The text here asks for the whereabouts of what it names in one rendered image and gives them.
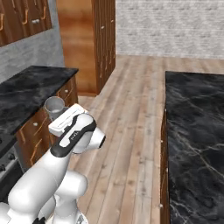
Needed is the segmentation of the black stove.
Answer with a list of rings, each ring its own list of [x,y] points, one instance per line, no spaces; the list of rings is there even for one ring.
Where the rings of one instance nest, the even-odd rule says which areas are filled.
[[[6,171],[0,171],[0,202],[7,203],[12,187],[22,177],[18,155],[14,147],[17,139],[15,136],[0,134],[0,165],[5,165]],[[9,160],[8,154],[13,153],[15,160]]]

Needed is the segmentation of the wooden wall cupboards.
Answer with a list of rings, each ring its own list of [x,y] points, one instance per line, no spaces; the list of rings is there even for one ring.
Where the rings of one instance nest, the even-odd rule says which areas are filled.
[[[47,0],[0,0],[0,47],[51,28]]]

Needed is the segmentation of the grey glass cup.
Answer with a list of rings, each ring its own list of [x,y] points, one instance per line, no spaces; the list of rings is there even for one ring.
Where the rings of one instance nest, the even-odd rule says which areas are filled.
[[[67,109],[64,100],[58,96],[49,97],[45,101],[44,108],[51,121],[56,120]]]

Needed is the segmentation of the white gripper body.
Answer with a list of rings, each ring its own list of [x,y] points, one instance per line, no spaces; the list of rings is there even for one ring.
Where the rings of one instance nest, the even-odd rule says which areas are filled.
[[[87,114],[88,111],[85,110],[81,105],[75,103],[70,108],[67,108],[62,115],[60,115],[57,119],[48,125],[49,132],[56,137],[60,137],[65,131],[65,128],[72,124],[73,118],[83,113]]]

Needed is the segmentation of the wooden island cupboard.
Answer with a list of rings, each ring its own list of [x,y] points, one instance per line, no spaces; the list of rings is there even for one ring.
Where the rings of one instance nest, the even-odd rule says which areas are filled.
[[[166,132],[166,110],[163,113],[161,125],[160,151],[160,224],[170,224],[170,201],[168,179],[168,150]]]

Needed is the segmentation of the tall wooden cupboard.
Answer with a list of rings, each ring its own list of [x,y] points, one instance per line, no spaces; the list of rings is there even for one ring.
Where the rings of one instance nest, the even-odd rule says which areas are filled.
[[[64,61],[79,95],[96,96],[116,67],[116,0],[56,0]]]

